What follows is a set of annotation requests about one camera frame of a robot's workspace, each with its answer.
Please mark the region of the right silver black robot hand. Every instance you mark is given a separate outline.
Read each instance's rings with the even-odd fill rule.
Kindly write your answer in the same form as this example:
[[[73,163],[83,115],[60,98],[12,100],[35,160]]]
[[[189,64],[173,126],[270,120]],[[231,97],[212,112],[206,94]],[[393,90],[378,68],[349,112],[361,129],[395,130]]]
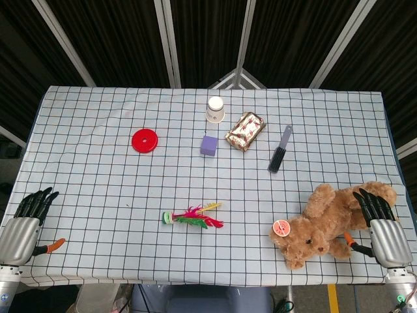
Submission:
[[[344,233],[347,245],[354,251],[375,258],[384,268],[394,269],[409,266],[412,261],[405,232],[401,224],[394,218],[389,203],[381,196],[376,196],[360,188],[353,192],[360,204],[371,237],[371,246],[359,245]]]

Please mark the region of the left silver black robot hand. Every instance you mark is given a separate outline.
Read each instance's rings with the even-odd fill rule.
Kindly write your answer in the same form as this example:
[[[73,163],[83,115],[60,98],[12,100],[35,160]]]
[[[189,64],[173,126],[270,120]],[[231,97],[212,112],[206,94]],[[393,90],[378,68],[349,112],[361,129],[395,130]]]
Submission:
[[[31,257],[50,254],[65,243],[65,239],[61,238],[50,245],[36,244],[49,208],[58,195],[48,187],[26,196],[20,202],[1,233],[1,265],[25,265]]]

